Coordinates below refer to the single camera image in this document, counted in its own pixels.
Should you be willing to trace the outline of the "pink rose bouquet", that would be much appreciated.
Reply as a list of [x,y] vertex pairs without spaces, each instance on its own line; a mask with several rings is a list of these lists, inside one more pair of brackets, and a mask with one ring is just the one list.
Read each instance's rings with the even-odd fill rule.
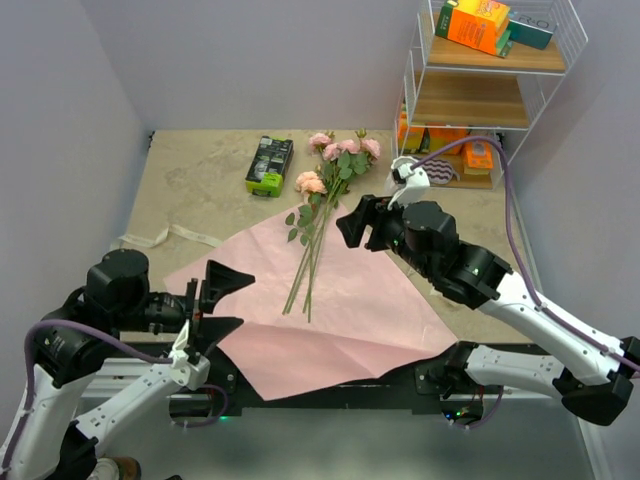
[[282,313],[292,311],[300,290],[305,288],[302,312],[311,319],[313,287],[329,221],[351,184],[377,163],[381,145],[361,128],[353,139],[341,141],[332,131],[316,133],[309,138],[308,148],[319,156],[320,163],[297,177],[295,190],[302,196],[303,204],[285,218],[287,240],[297,240],[304,252]]

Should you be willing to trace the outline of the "pink wrapping paper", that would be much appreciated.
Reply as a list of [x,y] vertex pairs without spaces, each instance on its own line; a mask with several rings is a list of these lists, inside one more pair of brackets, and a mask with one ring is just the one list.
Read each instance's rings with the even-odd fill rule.
[[269,202],[265,218],[215,248],[181,240],[168,250],[164,283],[181,293],[213,259],[254,275],[224,298],[216,314],[243,324],[219,348],[265,400],[298,395],[433,358],[457,338],[384,252],[349,249],[335,226],[322,247],[310,314],[297,296],[282,312],[303,248],[287,242],[291,206]]

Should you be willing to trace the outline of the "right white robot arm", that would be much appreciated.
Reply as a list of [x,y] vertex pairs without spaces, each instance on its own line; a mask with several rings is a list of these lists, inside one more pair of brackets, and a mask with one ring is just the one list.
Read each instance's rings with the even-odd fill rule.
[[627,407],[638,339],[606,334],[538,293],[507,261],[461,240],[455,218],[437,203],[398,206],[388,197],[365,195],[336,225],[347,247],[392,251],[444,298],[504,322],[544,351],[460,343],[462,355],[445,369],[452,390],[482,385],[539,393],[598,426],[611,425]]

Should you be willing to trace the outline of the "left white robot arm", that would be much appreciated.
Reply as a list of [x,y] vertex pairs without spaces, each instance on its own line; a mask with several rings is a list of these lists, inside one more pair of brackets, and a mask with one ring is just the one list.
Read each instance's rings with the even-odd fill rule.
[[[153,292],[148,257],[116,249],[92,266],[84,286],[26,334],[26,386],[1,447],[4,479],[86,479],[107,443],[135,415],[175,393],[205,391],[208,426],[228,409],[227,388],[211,384],[210,358],[239,328],[237,317],[213,311],[227,295],[254,284],[254,276],[210,260],[203,280],[182,295]],[[95,410],[77,406],[115,352],[149,369]]]

